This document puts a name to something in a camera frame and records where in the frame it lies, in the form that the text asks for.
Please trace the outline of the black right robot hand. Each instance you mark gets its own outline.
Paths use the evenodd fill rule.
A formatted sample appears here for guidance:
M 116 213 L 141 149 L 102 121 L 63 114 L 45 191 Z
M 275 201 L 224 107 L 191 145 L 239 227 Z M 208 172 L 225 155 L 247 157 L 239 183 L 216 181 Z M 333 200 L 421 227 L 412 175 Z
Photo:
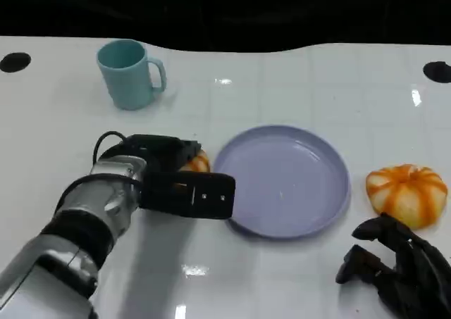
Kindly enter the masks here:
M 396 264 L 390 268 L 355 244 L 335 277 L 338 284 L 354 279 L 372 284 L 398 318 L 450 317 L 450 264 L 434 245 L 387 213 L 364 221 L 352 236 L 378 240 L 395 253 Z

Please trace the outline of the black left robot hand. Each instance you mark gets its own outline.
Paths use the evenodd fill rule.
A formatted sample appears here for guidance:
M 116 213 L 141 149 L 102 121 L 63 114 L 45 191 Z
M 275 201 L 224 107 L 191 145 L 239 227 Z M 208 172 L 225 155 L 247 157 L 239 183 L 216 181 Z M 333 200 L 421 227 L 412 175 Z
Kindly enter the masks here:
M 126 155 L 144 159 L 149 170 L 160 172 L 178 171 L 201 150 L 198 141 L 162 135 L 132 135 L 118 146 Z

